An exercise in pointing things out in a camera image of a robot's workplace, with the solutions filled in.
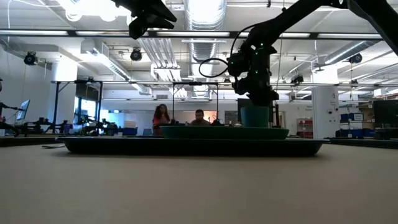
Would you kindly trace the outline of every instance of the beige table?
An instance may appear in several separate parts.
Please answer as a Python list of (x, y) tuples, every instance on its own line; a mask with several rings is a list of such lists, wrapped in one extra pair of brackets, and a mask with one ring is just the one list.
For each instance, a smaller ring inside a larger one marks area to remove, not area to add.
[(223, 159), (0, 148), (0, 223), (398, 223), (398, 151), (326, 145), (314, 158)]

